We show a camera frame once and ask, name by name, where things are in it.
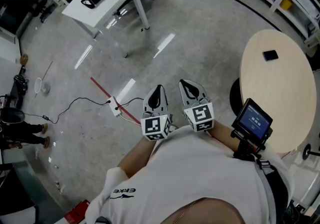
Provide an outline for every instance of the red tape line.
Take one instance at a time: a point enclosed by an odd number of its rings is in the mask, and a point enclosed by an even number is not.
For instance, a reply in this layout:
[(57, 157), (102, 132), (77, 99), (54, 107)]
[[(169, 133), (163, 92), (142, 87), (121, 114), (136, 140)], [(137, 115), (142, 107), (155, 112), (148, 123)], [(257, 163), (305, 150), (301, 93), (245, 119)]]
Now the red tape line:
[[(105, 91), (105, 89), (104, 89), (103, 87), (101, 87), (101, 86), (99, 85), (99, 83), (98, 83), (94, 78), (91, 77), (90, 79), (93, 81), (94, 84), (96, 84), (96, 86), (97, 86), (103, 93), (105, 93), (105, 95), (106, 95), (108, 98), (111, 97), (111, 95), (109, 95), (108, 92)], [(125, 113), (126, 113), (129, 117), (131, 117), (136, 123), (138, 123), (139, 125), (141, 125), (140, 121), (139, 121), (138, 119), (136, 119), (130, 112), (128, 112), (126, 109), (124, 109), (122, 106), (120, 106), (120, 104), (117, 103), (117, 105), (118, 105), (118, 107), (119, 107), (120, 110), (122, 110), (123, 112), (125, 112)]]

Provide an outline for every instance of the floor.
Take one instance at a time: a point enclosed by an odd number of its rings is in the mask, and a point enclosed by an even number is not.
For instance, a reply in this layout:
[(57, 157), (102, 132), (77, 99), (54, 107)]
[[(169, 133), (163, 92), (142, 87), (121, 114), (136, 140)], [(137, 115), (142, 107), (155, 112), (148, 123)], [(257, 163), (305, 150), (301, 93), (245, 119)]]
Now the floor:
[[(268, 3), (242, 1), (267, 16), (303, 48), (302, 39), (291, 24), (277, 13), (269, 14)], [(235, 115), (229, 92), (239, 77), (243, 50), (253, 34), (272, 26), (234, 0), (143, 0), (142, 4), (151, 25), (149, 30), (143, 29), (132, 4), (106, 24), (114, 39), (129, 53), (126, 59), (112, 39), (100, 34), (93, 40), (71, 18), (62, 15), (64, 7), (56, 8), (43, 24), (38, 18), (33, 19), (21, 41), (23, 52), (29, 55), (29, 90), (23, 110), (56, 121), (58, 114), (77, 97), (104, 103), (108, 94), (120, 95), (120, 103), (125, 103), (134, 97), (143, 98), (162, 84), (173, 121), (183, 126), (187, 123), (182, 115), (178, 81), (185, 78), (204, 85), (213, 102), (215, 119), (230, 126)], [(89, 52), (81, 60), (86, 50)], [(50, 92), (47, 96), (36, 95), (34, 82), (44, 75)], [(315, 74), (315, 79), (320, 85), (320, 73)], [(120, 94), (124, 88), (127, 94)], [(136, 100), (126, 110), (139, 120), (141, 108), (142, 102)], [(30, 116), (27, 121), (44, 122)], [(316, 149), (319, 121), (318, 111), (306, 139)], [(90, 201), (101, 191), (107, 169), (118, 164), (142, 133), (139, 126), (115, 118), (108, 106), (79, 100), (60, 116), (56, 125), (49, 124), (48, 135), (49, 149), (28, 145), (23, 150), (52, 197), (70, 210), (80, 200)], [(295, 175), (294, 196), (307, 205), (320, 187), (319, 158), (299, 162), (299, 151), (291, 155), (285, 156), (284, 161)]]

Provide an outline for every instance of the person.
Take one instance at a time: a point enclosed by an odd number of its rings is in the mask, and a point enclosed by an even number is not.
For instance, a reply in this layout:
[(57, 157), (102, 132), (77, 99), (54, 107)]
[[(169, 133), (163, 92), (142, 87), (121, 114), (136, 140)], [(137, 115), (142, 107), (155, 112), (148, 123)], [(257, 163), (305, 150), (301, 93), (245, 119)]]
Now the person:
[[(184, 126), (161, 141), (142, 138), (106, 173), (87, 224), (269, 224), (267, 193), (255, 162), (233, 157), (239, 140), (215, 121), (207, 133)], [(292, 198), (293, 182), (279, 156), (260, 151)]]
[(48, 124), (31, 125), (23, 121), (18, 124), (1, 124), (2, 132), (0, 134), (0, 149), (22, 148), (21, 143), (42, 144), (47, 149), (50, 145), (50, 137), (45, 138), (36, 136), (36, 133), (45, 134), (48, 130)]

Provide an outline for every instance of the round wooden table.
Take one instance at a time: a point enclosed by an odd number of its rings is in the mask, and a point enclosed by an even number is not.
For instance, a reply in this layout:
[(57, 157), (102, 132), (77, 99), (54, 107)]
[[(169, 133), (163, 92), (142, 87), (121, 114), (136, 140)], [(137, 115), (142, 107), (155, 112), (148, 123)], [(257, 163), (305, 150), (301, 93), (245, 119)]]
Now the round wooden table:
[[(263, 52), (275, 50), (278, 59), (266, 62)], [(316, 84), (299, 46), (276, 30), (257, 32), (246, 45), (240, 66), (243, 103), (253, 99), (273, 118), (268, 144), (278, 153), (299, 146), (313, 124)]]

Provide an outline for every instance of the necklace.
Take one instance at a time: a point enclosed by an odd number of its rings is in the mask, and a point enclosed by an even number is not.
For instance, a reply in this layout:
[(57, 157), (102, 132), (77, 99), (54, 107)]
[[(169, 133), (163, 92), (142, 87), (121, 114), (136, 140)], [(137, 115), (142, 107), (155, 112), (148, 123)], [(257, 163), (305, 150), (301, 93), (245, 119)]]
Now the necklace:
[(193, 201), (180, 215), (178, 218), (176, 218), (176, 220), (174, 221), (173, 224), (177, 224), (181, 218), (185, 215), (185, 213), (190, 209), (191, 206), (193, 206), (196, 203), (197, 200)]

